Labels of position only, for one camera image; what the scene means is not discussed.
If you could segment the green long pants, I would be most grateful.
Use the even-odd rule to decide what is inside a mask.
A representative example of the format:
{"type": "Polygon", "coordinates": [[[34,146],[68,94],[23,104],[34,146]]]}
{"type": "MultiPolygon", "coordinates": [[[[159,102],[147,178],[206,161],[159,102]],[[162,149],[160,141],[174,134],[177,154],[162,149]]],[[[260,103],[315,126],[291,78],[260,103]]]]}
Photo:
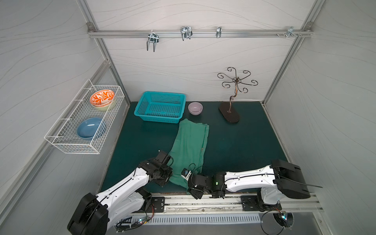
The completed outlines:
{"type": "Polygon", "coordinates": [[[173,175],[170,182],[188,188],[187,181],[181,176],[184,168],[200,172],[204,163],[204,154],[208,143],[210,126],[184,119],[169,155],[173,158],[173,175]]]}

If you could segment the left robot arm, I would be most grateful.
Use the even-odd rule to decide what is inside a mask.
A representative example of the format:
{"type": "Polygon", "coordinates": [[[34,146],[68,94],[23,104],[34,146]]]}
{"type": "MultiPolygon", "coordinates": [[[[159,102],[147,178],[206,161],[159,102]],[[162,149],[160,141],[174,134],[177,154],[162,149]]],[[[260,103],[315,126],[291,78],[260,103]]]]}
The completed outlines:
{"type": "Polygon", "coordinates": [[[96,195],[83,196],[67,229],[72,235],[104,235],[133,212],[148,205],[151,194],[144,186],[154,182],[163,187],[169,182],[173,158],[159,151],[155,158],[140,162],[124,179],[96,195]]]}

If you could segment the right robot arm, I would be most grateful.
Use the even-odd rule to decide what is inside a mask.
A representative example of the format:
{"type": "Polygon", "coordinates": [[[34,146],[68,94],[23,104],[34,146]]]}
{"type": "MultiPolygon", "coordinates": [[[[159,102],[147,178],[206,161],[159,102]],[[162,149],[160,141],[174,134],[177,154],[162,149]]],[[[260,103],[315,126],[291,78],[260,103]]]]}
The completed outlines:
{"type": "Polygon", "coordinates": [[[220,172],[212,177],[183,169],[181,177],[188,183],[188,192],[195,199],[201,199],[207,193],[212,198],[223,198],[227,192],[257,189],[257,201],[260,205],[277,205],[285,197],[290,199],[308,199],[310,192],[298,165],[282,160],[273,160],[265,167],[242,171],[220,172]]]}

